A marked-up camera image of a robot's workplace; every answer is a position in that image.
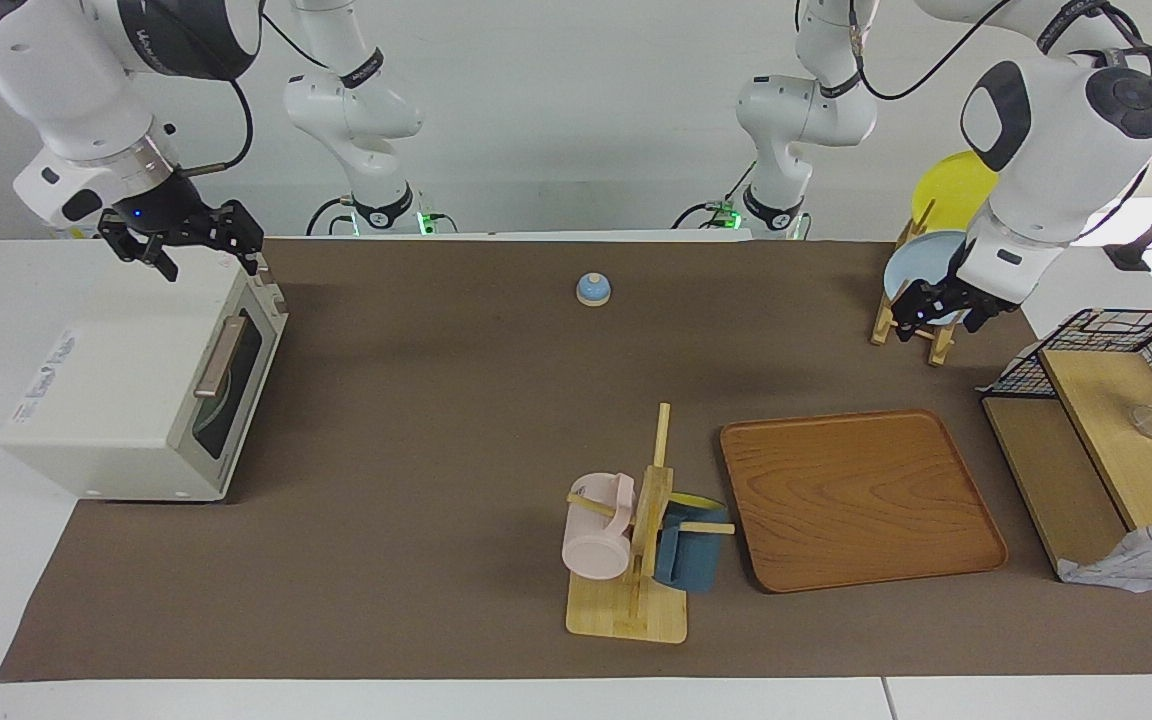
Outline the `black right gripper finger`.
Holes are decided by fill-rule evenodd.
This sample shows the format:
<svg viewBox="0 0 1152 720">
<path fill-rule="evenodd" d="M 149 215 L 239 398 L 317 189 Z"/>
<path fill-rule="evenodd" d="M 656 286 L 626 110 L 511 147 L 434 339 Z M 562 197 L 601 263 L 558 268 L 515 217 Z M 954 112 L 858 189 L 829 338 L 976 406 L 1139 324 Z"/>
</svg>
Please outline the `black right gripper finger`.
<svg viewBox="0 0 1152 720">
<path fill-rule="evenodd" d="M 227 200 L 217 210 L 217 250 L 238 260 L 248 275 L 260 268 L 265 234 L 241 200 Z"/>
<path fill-rule="evenodd" d="M 116 213 L 103 213 L 99 219 L 99 236 L 120 262 L 145 264 L 156 270 L 165 281 L 177 282 L 179 265 L 162 250 L 164 234 L 151 233 L 146 240 L 141 240 Z"/>
</svg>

